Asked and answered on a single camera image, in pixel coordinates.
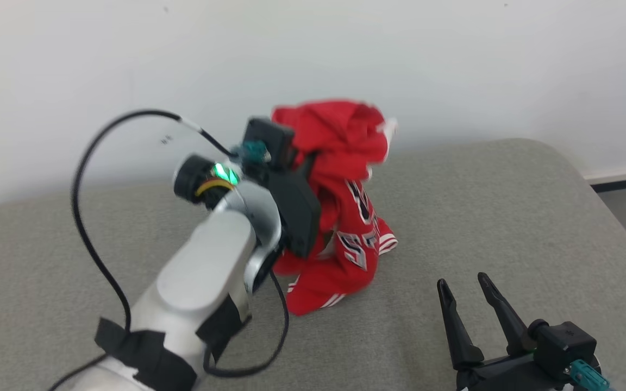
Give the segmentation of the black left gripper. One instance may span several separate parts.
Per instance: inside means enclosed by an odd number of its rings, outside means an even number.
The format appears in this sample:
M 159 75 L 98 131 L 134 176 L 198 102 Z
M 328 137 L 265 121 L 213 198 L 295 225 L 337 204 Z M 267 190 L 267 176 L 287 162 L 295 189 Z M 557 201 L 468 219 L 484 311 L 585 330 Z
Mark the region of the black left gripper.
M 268 175 L 268 190 L 284 227 L 285 248 L 302 258 L 310 255 L 320 230 L 321 204 L 308 181 L 315 160 L 316 154 L 309 154 L 296 170 Z

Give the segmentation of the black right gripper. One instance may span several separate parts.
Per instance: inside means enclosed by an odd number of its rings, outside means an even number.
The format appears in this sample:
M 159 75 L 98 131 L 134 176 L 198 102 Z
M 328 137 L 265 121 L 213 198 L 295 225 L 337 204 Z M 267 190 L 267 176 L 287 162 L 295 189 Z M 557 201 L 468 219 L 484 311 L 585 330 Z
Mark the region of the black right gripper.
M 485 300 L 494 309 L 506 337 L 509 356 L 484 361 L 483 352 L 474 346 L 457 312 L 457 301 L 443 278 L 437 282 L 443 324 L 452 367 L 457 371 L 457 390 L 579 390 L 566 380 L 549 376 L 533 360 L 535 343 L 511 304 L 484 272 L 478 282 Z

